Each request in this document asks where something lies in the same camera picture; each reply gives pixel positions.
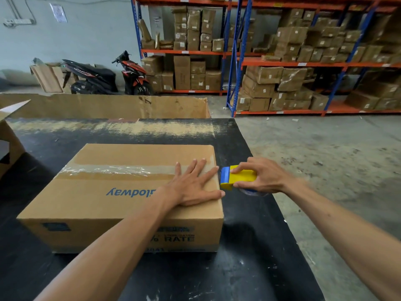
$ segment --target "worktable surface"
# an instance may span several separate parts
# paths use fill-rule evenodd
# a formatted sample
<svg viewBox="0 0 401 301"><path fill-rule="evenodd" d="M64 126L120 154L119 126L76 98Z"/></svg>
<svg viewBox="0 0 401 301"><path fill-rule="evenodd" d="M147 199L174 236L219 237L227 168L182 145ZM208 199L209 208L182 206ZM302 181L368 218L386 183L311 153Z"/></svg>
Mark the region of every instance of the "worktable surface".
<svg viewBox="0 0 401 301"><path fill-rule="evenodd" d="M234 119L8 120L25 153L0 180L0 300L33 300L75 257L52 254L16 216L86 143L213 145L221 167L251 152ZM322 301L273 196L223 198L217 253L144 254L119 300Z"/></svg>

